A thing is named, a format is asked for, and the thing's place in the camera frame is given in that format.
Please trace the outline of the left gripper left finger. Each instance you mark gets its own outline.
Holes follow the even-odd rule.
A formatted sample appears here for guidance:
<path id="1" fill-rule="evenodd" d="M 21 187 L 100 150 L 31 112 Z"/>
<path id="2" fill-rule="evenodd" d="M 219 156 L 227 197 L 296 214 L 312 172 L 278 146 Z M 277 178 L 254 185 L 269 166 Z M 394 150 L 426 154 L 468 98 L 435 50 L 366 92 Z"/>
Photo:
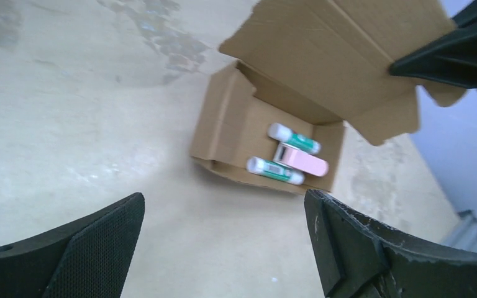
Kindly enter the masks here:
<path id="1" fill-rule="evenodd" d="M 120 297 L 144 214 L 144 196 L 136 192 L 0 246 L 0 297 Z"/>

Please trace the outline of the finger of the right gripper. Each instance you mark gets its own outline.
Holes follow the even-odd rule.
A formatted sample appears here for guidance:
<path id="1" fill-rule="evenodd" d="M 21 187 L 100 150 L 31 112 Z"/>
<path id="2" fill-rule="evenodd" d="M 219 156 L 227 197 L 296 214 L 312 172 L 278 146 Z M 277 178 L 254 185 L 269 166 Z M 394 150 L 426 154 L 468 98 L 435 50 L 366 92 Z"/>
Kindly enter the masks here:
<path id="1" fill-rule="evenodd" d="M 389 74 L 477 89 L 477 0 L 453 21 L 454 31 L 396 60 Z"/>

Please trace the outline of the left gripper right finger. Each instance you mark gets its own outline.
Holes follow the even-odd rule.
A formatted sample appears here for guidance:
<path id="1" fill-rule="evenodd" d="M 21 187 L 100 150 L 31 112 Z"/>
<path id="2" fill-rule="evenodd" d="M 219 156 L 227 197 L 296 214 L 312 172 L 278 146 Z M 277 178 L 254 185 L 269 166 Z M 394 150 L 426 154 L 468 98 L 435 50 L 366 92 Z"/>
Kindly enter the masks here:
<path id="1" fill-rule="evenodd" d="M 477 253 L 436 244 L 320 190 L 304 196 L 326 297 L 477 297 Z"/>

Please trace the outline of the pink white small tool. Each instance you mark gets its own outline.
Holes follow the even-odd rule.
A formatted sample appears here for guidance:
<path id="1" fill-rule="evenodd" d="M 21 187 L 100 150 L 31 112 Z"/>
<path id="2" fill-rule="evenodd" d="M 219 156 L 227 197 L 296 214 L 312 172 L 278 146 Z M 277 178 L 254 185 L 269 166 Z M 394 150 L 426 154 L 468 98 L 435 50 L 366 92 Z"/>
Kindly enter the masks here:
<path id="1" fill-rule="evenodd" d="M 279 143 L 273 161 L 317 177 L 323 177 L 329 171 L 325 160 L 285 143 Z"/>

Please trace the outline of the small green white vial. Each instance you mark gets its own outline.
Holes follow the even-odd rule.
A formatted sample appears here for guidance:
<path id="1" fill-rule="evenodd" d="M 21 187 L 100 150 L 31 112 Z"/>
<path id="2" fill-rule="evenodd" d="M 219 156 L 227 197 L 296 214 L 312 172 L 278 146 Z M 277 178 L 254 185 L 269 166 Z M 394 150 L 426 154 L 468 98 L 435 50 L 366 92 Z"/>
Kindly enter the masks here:
<path id="1" fill-rule="evenodd" d="M 304 174 L 299 170 L 288 168 L 255 156 L 248 159 L 246 170 L 252 174 L 293 185 L 302 185 L 305 180 Z"/>

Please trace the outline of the brown cardboard box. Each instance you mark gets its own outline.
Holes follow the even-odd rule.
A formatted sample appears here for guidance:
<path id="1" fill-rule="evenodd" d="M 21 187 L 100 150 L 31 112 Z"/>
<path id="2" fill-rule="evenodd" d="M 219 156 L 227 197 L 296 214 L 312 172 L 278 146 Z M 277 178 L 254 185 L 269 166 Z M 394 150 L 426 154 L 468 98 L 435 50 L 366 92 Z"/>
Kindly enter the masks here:
<path id="1" fill-rule="evenodd" d="M 416 86 L 448 107 L 463 88 L 391 76 L 390 64 L 455 29 L 439 1 L 260 1 L 219 47 L 234 61 L 211 76 L 190 155 L 233 181 L 303 194 L 330 191 L 345 127 L 370 144 L 420 127 Z M 270 159 L 281 123 L 318 141 L 329 172 L 301 186 L 249 173 Z"/>

